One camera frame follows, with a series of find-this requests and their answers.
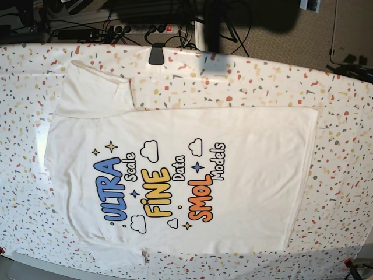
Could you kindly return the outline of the white printed T-shirt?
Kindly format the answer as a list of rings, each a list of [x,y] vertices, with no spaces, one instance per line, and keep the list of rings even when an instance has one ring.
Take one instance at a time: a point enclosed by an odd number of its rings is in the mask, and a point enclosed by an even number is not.
[[[102,267],[284,250],[317,120],[311,108],[140,111],[128,79],[73,61],[44,164],[64,221]]]

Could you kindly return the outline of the black table clamp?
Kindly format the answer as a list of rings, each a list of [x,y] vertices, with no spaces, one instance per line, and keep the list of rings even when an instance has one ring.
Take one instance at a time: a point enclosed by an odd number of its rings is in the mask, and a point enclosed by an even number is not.
[[[164,64],[164,53],[163,47],[164,43],[154,43],[152,45],[148,63],[150,65],[163,65]]]

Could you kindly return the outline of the white power strip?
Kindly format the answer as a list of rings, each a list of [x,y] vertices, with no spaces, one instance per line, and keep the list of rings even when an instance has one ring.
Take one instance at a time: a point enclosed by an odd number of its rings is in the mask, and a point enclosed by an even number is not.
[[[113,25],[114,31],[121,33],[125,29],[126,25],[116,24]],[[149,31],[150,24],[133,24],[130,26],[130,31],[126,34],[146,34]],[[177,24],[168,24],[163,29],[162,24],[155,25],[155,34],[177,34],[179,32],[179,26]]]

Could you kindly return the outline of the white table leg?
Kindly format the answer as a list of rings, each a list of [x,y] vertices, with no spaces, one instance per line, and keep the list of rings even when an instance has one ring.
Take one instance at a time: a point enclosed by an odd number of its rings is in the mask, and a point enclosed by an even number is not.
[[[194,34],[195,34],[195,45],[200,51],[207,51],[208,45],[205,40],[205,21],[202,17],[196,16],[194,18]]]

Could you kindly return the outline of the terrazzo patterned tablecloth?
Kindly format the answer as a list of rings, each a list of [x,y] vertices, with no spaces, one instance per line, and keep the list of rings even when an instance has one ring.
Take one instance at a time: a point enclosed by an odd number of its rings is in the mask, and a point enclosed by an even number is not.
[[[140,109],[312,107],[316,149],[290,248],[222,256],[153,254],[112,279],[343,279],[372,229],[372,85],[313,69],[221,54],[96,44],[1,47],[1,247],[100,275],[52,203],[43,166],[52,111],[68,64],[131,79]]]

